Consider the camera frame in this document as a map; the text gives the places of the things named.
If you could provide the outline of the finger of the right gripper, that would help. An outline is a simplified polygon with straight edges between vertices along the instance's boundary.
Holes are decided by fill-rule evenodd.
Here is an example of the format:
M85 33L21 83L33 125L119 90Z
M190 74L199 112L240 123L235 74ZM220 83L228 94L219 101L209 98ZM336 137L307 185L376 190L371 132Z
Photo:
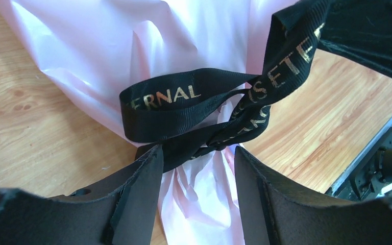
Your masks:
M334 1L318 48L392 78L392 1Z

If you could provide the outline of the pink wrapping paper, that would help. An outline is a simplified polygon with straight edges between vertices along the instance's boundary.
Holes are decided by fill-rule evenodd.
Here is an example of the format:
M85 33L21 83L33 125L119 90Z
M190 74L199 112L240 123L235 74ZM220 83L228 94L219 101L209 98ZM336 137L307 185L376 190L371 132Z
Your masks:
M293 1L0 1L39 70L90 117L124 135L119 93L212 67L258 74L271 16ZM168 244L244 244L234 147L162 175Z

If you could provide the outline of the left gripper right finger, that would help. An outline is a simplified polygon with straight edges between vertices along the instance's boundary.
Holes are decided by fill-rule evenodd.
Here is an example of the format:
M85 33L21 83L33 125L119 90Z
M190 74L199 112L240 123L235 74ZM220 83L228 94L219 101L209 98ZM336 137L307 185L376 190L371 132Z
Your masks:
M246 244L392 244L392 198L352 202L309 189L235 150Z

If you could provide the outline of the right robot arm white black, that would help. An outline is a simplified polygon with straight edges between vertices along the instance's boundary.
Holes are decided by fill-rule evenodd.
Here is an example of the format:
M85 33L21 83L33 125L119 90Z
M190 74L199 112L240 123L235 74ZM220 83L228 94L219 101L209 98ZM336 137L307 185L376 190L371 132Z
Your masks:
M392 78L392 1L335 1L320 49ZM392 118L327 190L350 201L375 198L392 183Z

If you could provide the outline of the black ribbon gold lettering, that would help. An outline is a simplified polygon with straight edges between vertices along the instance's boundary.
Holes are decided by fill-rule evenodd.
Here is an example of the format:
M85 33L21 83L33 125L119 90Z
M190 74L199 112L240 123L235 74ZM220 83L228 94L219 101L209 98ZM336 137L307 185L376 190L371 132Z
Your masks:
M120 95L125 136L160 144L163 170L256 138L272 104L307 80L330 1L299 1L272 15L263 73L215 68L151 78Z

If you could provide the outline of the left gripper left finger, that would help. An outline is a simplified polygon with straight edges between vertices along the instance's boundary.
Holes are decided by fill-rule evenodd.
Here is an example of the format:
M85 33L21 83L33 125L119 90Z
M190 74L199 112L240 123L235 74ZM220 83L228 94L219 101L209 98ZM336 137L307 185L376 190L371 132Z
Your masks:
M0 244L149 244L162 171L155 146L69 196L0 188Z

